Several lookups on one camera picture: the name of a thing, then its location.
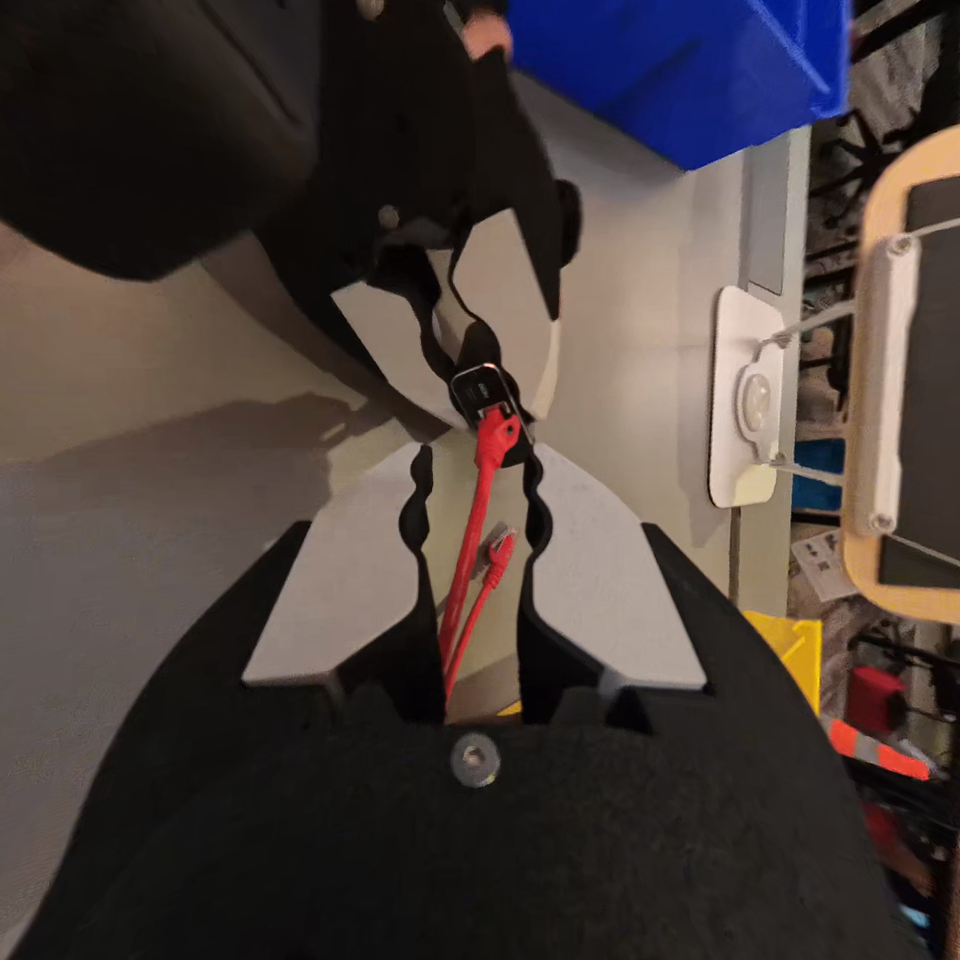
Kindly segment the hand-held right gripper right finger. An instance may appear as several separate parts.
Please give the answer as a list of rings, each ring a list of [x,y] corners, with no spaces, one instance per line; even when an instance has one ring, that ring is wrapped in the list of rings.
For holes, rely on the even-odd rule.
[[[600,690],[701,691],[707,675],[638,515],[543,442],[524,472],[522,612]]]

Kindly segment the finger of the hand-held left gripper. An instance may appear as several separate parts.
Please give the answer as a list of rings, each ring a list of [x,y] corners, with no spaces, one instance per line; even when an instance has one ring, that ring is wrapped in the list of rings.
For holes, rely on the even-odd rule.
[[[459,429],[460,414],[447,383],[428,364],[421,324],[409,301],[365,282],[335,291],[332,299],[390,387],[447,426]]]
[[[491,328],[522,406],[544,421],[557,390],[562,324],[549,313],[513,210],[474,225],[452,267],[451,289]]]

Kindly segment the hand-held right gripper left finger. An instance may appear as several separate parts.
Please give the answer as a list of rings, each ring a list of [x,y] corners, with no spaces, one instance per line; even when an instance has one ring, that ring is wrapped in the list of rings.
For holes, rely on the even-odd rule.
[[[314,516],[242,675],[249,687],[439,671],[426,568],[433,449],[408,442]]]

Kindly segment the black ethernet port adapter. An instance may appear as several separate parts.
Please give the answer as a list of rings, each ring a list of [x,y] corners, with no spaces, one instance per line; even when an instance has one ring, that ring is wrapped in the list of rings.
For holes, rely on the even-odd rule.
[[[534,417],[521,403],[517,381],[503,366],[502,350],[495,331],[483,320],[474,319],[466,328],[454,372],[449,381],[450,397],[472,430],[484,414],[501,407],[504,416],[517,416],[521,426],[515,445],[506,454],[502,467],[524,464],[533,451]]]

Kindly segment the yellow plastic bin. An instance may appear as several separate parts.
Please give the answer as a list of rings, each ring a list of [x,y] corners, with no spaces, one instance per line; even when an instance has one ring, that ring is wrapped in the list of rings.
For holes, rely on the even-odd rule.
[[[823,656],[822,621],[790,619],[755,610],[744,610],[743,616],[774,651],[813,713],[819,715]]]

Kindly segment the blue plastic bin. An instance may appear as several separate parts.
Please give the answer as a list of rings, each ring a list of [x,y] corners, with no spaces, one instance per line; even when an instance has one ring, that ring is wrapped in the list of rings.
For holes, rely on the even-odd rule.
[[[845,1],[510,1],[516,67],[685,171],[841,114]]]

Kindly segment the person's left hand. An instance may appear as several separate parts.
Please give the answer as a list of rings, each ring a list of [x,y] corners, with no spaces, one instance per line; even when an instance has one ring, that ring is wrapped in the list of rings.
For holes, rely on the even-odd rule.
[[[478,62],[499,52],[507,63],[513,59],[513,36],[506,18],[487,8],[475,9],[463,22],[462,45],[469,58]]]

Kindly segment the printed paper leaflet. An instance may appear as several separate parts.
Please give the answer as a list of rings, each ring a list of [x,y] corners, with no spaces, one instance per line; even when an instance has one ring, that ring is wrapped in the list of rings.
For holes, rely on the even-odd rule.
[[[794,541],[790,550],[799,572],[820,602],[833,603],[859,594],[843,562],[838,527]]]

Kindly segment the red bag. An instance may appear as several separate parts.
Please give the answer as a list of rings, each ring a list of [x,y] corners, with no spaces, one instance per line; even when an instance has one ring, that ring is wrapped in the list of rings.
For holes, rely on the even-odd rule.
[[[854,667],[848,677],[845,720],[877,738],[898,732],[906,723],[907,683],[869,665]]]

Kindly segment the orange reflective item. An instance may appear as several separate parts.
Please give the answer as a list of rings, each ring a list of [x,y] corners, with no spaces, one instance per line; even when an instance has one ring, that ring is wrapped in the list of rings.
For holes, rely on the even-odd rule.
[[[823,717],[821,725],[834,751],[844,759],[922,783],[930,780],[930,767],[923,760],[900,752],[842,720]]]

